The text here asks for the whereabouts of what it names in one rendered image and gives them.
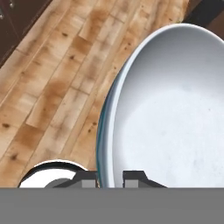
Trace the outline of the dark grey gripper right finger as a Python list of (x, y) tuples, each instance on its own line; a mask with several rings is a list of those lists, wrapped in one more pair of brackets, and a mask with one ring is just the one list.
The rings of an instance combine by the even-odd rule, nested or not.
[(165, 188), (151, 179), (148, 179), (144, 171), (124, 171), (122, 173), (123, 188)]

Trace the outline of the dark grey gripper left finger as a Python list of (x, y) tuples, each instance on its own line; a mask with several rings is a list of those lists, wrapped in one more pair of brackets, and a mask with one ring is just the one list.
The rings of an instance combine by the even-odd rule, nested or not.
[(58, 184), (56, 187), (97, 188), (97, 173), (95, 171), (78, 171), (71, 180)]

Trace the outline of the white bowl with teal outside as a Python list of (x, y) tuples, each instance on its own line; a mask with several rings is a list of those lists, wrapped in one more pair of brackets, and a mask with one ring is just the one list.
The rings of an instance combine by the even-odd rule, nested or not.
[(224, 40), (193, 24), (145, 38), (103, 103), (96, 165), (104, 188), (133, 171), (169, 188), (224, 187)]

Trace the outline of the white cup with black rim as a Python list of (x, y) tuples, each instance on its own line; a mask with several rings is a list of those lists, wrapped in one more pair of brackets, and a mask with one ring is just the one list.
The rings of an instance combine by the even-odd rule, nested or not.
[(56, 188), (70, 186), (79, 172), (88, 169), (65, 159), (50, 159), (35, 164), (20, 180), (18, 188)]

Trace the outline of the dark brown cupboard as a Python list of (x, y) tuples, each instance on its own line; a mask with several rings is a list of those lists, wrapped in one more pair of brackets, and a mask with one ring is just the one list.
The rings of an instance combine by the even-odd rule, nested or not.
[(0, 0), (0, 67), (52, 0)]

